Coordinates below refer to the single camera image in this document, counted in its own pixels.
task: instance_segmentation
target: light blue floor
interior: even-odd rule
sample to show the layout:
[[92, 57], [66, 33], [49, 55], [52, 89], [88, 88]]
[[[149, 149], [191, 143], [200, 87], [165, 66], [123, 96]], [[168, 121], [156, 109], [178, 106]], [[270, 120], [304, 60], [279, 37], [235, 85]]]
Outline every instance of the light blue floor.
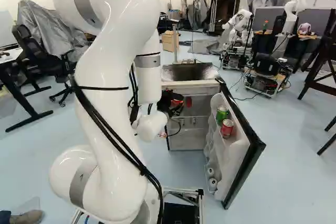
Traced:
[[[191, 40], [190, 34], [181, 33], [181, 41]], [[194, 39], [203, 37], [194, 34]], [[219, 66], [217, 56], [193, 56], [187, 50], [188, 47], [181, 46], [180, 59], [197, 57]], [[171, 63], [173, 58], [172, 53], [162, 52], [163, 64]], [[240, 78], [237, 71], [219, 72], [229, 87]], [[267, 147], [229, 210], [224, 210], [212, 195], [205, 195], [205, 223], [331, 224], [336, 221], [336, 145], [321, 157], [316, 155], [336, 131], [335, 128], [330, 132], [323, 130], [336, 115], [334, 97], [309, 90], [302, 101], [297, 100], [305, 76], [300, 72], [293, 75], [291, 88], [274, 99], [257, 96], [253, 100], [237, 101]], [[64, 149], [86, 143], [86, 138], [75, 116], [73, 97], [67, 99], [65, 108], [60, 108], [48, 96], [62, 86], [55, 84], [53, 78], [42, 83], [48, 84], [52, 85], [51, 90], [28, 99], [37, 111], [54, 110], [53, 115], [11, 133], [4, 130], [26, 117], [23, 109], [18, 105], [13, 115], [0, 119], [0, 209], [14, 209], [37, 196], [41, 209], [46, 212], [44, 223], [69, 223], [75, 208], [53, 194], [48, 170]], [[245, 90], [240, 83], [232, 88], [232, 94], [246, 98], [255, 93]], [[168, 152], [165, 140], [140, 145], [149, 169], [163, 185], [206, 188], [202, 152]]]

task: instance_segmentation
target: soda can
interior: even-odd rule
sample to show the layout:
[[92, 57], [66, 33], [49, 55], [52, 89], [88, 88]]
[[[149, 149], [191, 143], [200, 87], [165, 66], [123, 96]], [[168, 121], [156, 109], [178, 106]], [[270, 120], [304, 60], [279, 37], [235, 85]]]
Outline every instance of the soda can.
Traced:
[[229, 138], [233, 130], [233, 121], [230, 119], [225, 119], [223, 121], [222, 128], [220, 128], [220, 133], [223, 138]]
[[227, 119], [229, 115], [229, 109], [224, 106], [219, 106], [216, 113], [216, 121], [219, 126], [222, 125], [224, 119]]

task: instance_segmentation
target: fridge door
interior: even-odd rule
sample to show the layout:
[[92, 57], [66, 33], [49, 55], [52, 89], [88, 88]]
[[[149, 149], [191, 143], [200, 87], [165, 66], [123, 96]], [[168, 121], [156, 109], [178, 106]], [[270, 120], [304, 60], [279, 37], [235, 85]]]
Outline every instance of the fridge door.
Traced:
[[[218, 181], [214, 196], [228, 209], [266, 144], [251, 128], [225, 82], [218, 81], [221, 83], [221, 92], [211, 99], [212, 114], [208, 120], [209, 132], [204, 148], [208, 161], [205, 168], [207, 171], [211, 167], [215, 171], [211, 175]], [[233, 132], [228, 139], [222, 137], [221, 124], [216, 122], [216, 110], [221, 105], [229, 109], [230, 119], [234, 122]]]

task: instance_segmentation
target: black office chair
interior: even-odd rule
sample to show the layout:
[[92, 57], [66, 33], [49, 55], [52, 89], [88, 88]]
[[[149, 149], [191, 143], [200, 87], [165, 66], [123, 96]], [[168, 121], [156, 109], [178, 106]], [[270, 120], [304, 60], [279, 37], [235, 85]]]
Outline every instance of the black office chair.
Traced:
[[35, 63], [42, 73], [48, 76], [55, 76], [57, 83], [64, 83], [65, 89], [49, 97], [54, 102], [56, 97], [63, 95], [58, 102], [61, 107], [65, 106], [65, 99], [73, 92], [73, 89], [66, 84], [69, 76], [75, 71], [75, 62], [70, 62], [67, 55], [74, 49], [61, 55], [61, 59], [55, 55], [50, 55], [31, 35], [25, 25], [13, 26], [12, 33], [18, 44], [22, 47], [26, 57]]

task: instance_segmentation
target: person's leg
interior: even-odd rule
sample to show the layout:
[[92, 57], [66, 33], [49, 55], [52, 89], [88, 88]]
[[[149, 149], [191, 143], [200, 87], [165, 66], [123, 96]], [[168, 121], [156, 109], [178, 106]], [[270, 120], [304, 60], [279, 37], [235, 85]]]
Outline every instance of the person's leg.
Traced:
[[9, 219], [9, 224], [39, 224], [42, 221], [43, 217], [43, 211], [31, 210], [25, 212], [22, 215], [11, 215]]
[[0, 211], [0, 224], [9, 224], [11, 215], [12, 215], [11, 211]]

